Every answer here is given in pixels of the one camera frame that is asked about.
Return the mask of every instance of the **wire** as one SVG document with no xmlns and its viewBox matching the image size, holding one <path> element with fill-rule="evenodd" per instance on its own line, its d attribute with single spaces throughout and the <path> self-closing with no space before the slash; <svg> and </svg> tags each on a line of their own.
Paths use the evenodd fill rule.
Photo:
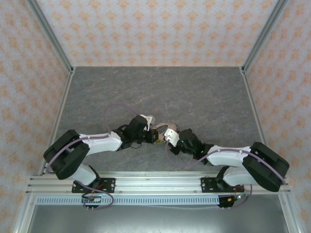
<svg viewBox="0 0 311 233">
<path fill-rule="evenodd" d="M 232 206 L 231 208 L 237 208 L 237 207 L 240 207 L 241 205 L 245 205 L 245 203 L 249 200 L 249 198 L 251 197 L 253 193 L 253 186 L 250 184 L 250 191 L 249 191 L 249 195 L 246 196 L 245 200 L 241 203 L 241 204 L 238 204 L 236 206 Z"/>
<path fill-rule="evenodd" d="M 128 126 L 128 125 L 121 125 L 120 127 L 118 127 L 118 130 L 122 130 L 124 127 L 126 127 L 126 126 Z"/>
<path fill-rule="evenodd" d="M 180 165 L 180 164 L 176 164 L 173 160 L 170 159 L 169 157 L 169 140 L 168 140 L 168 143 L 166 144 L 165 146 L 165 153 L 166 153 L 166 157 L 168 158 L 168 160 L 176 165 L 176 166 L 181 166 L 181 167 L 184 167 L 184 165 Z M 204 155 L 201 159 L 197 160 L 196 162 L 192 163 L 192 164 L 188 164 L 186 165 L 187 167 L 190 167 L 190 166 L 194 166 L 196 164 L 198 164 L 199 162 L 201 162 L 202 160 L 206 159 L 207 157 L 209 157 L 210 155 L 214 154 L 214 153 L 219 153 L 219 152 L 222 152 L 222 151 L 233 151 L 233 152 L 239 152 L 239 153 L 245 153 L 245 154 L 248 154 L 252 157 L 254 157 L 255 159 L 257 159 L 259 162 L 261 162 L 262 164 L 264 164 L 267 168 L 269 168 L 281 181 L 282 183 L 284 184 L 285 183 L 285 179 L 271 166 L 269 165 L 266 161 L 264 161 L 263 159 L 259 158 L 257 155 L 251 153 L 251 152 L 248 152 L 246 150 L 239 150 L 239 149 L 219 149 L 219 150 L 214 150 L 206 155 Z"/>
<path fill-rule="evenodd" d="M 102 187 L 103 185 L 104 185 L 104 183 L 102 183 L 101 185 L 99 185 L 99 186 L 97 187 L 97 189 L 99 189 L 99 188 Z M 88 193 L 84 193 L 81 197 L 82 197 L 82 198 L 87 198 L 86 195 L 92 193 L 92 195 L 89 197 L 89 198 L 91 198 L 91 197 L 93 196 L 94 192 L 95 192 L 95 191 L 88 192 Z"/>
<path fill-rule="evenodd" d="M 82 184 L 82 183 L 79 182 L 79 181 L 76 181 L 76 182 L 77 182 L 79 185 L 83 186 L 84 188 L 87 188 L 87 189 L 92 190 L 92 191 L 96 191 L 96 192 L 98 192 L 98 193 L 104 193 L 104 194 L 108 195 L 109 197 L 111 197 L 111 202 L 110 202 L 108 205 L 99 206 L 99 207 L 95 208 L 94 210 L 101 210 L 101 209 L 107 208 L 107 207 L 111 206 L 111 205 L 115 202 L 114 197 L 113 197 L 110 193 L 105 192 L 105 191 L 102 191 L 102 190 L 99 190 L 99 189 L 96 189 L 96 188 L 88 187 L 88 186 Z M 85 199 L 85 200 L 83 201 L 83 207 L 84 207 L 84 208 L 88 209 L 87 206 L 86 206 L 86 202 L 93 196 L 93 194 L 94 194 L 94 193 L 92 193 L 91 196 L 89 196 L 87 199 Z"/>
<path fill-rule="evenodd" d="M 197 207 L 197 208 L 193 208 L 193 207 L 179 207 L 179 206 L 165 206 L 165 205 L 142 205 L 142 206 L 146 206 L 146 207 L 157 207 L 157 208 L 169 208 L 169 209 L 181 209 L 181 210 L 214 210 L 214 209 L 218 209 L 218 206 L 211 206 L 211 207 Z"/>
<path fill-rule="evenodd" d="M 141 143 L 140 143 L 140 146 L 139 147 L 132 147 L 132 146 L 130 146 L 131 148 L 133 148 L 133 149 L 138 149 L 138 148 L 140 148 L 141 147 Z"/>
<path fill-rule="evenodd" d="M 251 195 L 252 195 L 252 193 L 253 193 L 253 186 L 250 184 L 250 191 L 249 191 L 249 194 L 246 196 L 246 198 L 244 199 L 244 201 L 242 202 L 242 203 L 240 203 L 240 204 L 238 204 L 237 206 L 232 206 L 232 207 L 230 207 L 230 209 L 232 209 L 232 208 L 237 208 L 237 207 L 240 207 L 241 205 L 244 205 L 246 202 L 247 202 L 247 200 L 251 197 Z M 220 198 L 224 198 L 224 197 L 231 197 L 232 195 L 221 195 L 221 196 L 219 196 Z"/>
<path fill-rule="evenodd" d="M 246 190 L 248 192 L 248 190 L 244 186 L 237 185 L 237 186 L 234 186 L 234 187 L 236 187 L 236 188 L 243 188 L 244 190 Z"/>
<path fill-rule="evenodd" d="M 111 108 L 111 107 L 114 107 L 114 106 L 122 106 L 122 107 L 124 107 L 124 108 L 127 108 L 128 110 L 130 110 L 131 112 L 133 112 L 134 114 L 136 114 L 136 115 L 140 115 L 135 109 L 133 109 L 133 108 L 131 108 L 130 106 L 127 106 L 127 105 L 125 105 L 125 104 L 123 104 L 123 103 L 114 103 L 114 104 L 112 104 L 112 105 L 109 105 L 108 107 L 106 107 L 106 109 L 104 110 L 104 124 L 106 125 L 106 127 L 107 127 L 107 129 L 108 129 L 108 131 L 109 131 L 109 134 L 111 134 L 111 129 L 110 129 L 110 127 L 109 127 L 109 125 L 108 125 L 108 123 L 107 123 L 107 120 L 106 120 L 106 113 L 107 113 L 107 110 L 109 109 L 109 108 Z"/>
<path fill-rule="evenodd" d="M 109 136 L 110 136 L 110 134 L 106 134 L 104 136 L 80 137 L 80 138 L 70 142 L 69 144 L 65 145 L 58 153 L 56 153 L 56 155 L 48 162 L 47 166 L 45 167 L 46 172 L 50 173 L 50 174 L 54 173 L 54 172 L 50 171 L 50 167 L 51 167 L 52 163 L 54 163 L 54 161 L 58 158 L 58 156 L 61 155 L 65 150 L 67 150 L 72 145 L 74 145 L 80 141 L 83 141 L 83 140 L 104 139 L 104 138 L 108 138 Z"/>
</svg>

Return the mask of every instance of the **perforated metal strip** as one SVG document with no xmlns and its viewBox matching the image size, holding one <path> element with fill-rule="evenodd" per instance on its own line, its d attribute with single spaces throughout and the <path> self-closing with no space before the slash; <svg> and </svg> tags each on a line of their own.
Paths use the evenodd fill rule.
<svg viewBox="0 0 311 233">
<path fill-rule="evenodd" d="M 217 195 L 201 196 L 115 196 L 114 205 L 216 205 Z M 94 196 L 95 201 L 86 204 L 106 205 L 110 197 Z M 38 196 L 37 205 L 81 205 L 83 199 L 77 196 Z"/>
</svg>

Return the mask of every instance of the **patterned wallpaper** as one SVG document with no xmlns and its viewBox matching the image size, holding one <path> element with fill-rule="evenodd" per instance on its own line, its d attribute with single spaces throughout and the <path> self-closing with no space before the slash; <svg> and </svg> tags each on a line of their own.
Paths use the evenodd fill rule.
<svg viewBox="0 0 311 233">
<path fill-rule="evenodd" d="M 300 217 L 311 229 L 311 4 L 291 0 L 247 74 L 271 148 L 290 162 Z"/>
<path fill-rule="evenodd" d="M 38 172 L 67 75 L 26 1 L 0 1 L 1 233 Z"/>
<path fill-rule="evenodd" d="M 38 0 L 73 66 L 242 66 L 277 0 Z"/>
</svg>

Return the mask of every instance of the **metal plate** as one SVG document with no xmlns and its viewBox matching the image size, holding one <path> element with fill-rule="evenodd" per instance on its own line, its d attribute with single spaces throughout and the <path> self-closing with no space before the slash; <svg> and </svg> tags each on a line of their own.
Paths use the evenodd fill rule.
<svg viewBox="0 0 311 233">
<path fill-rule="evenodd" d="M 237 193 L 242 193 L 244 192 L 244 188 L 240 187 L 231 187 L 228 186 L 224 190 L 221 190 L 216 183 L 216 178 L 215 177 L 203 177 L 201 178 L 201 188 L 202 188 L 202 193 L 230 193 L 230 192 L 237 192 Z"/>
<path fill-rule="evenodd" d="M 108 193 L 114 193 L 115 192 L 115 184 L 116 184 L 116 179 L 115 178 L 102 178 L 100 181 L 101 185 L 100 187 L 98 187 L 98 190 L 102 190 Z M 72 185 L 72 193 L 89 193 L 91 192 L 90 189 L 87 189 L 83 186 L 81 186 L 79 183 L 77 183 L 76 181 L 73 182 Z"/>
<path fill-rule="evenodd" d="M 111 198 L 104 195 L 94 195 L 98 201 L 86 201 L 86 205 L 107 205 Z M 113 205 L 218 205 L 217 195 L 199 196 L 116 196 Z M 36 205 L 82 205 L 84 199 L 77 196 L 38 196 Z"/>
</svg>

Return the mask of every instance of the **gray marble floor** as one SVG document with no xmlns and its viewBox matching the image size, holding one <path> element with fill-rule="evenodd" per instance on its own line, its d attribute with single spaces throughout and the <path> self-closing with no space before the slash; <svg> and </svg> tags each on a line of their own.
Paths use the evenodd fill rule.
<svg viewBox="0 0 311 233">
<path fill-rule="evenodd" d="M 156 124 L 174 122 L 180 130 L 191 128 L 202 142 L 223 147 L 243 147 L 259 141 L 242 76 L 237 67 L 78 67 L 73 76 L 57 137 L 69 129 L 78 133 L 105 133 L 106 106 L 124 103 Z M 112 129 L 127 124 L 134 114 L 111 108 Z M 189 155 L 172 158 L 188 163 Z M 88 156 L 85 164 L 97 171 L 178 171 L 167 160 L 164 145 L 102 152 Z M 187 170 L 211 171 L 218 167 L 198 164 Z"/>
</svg>

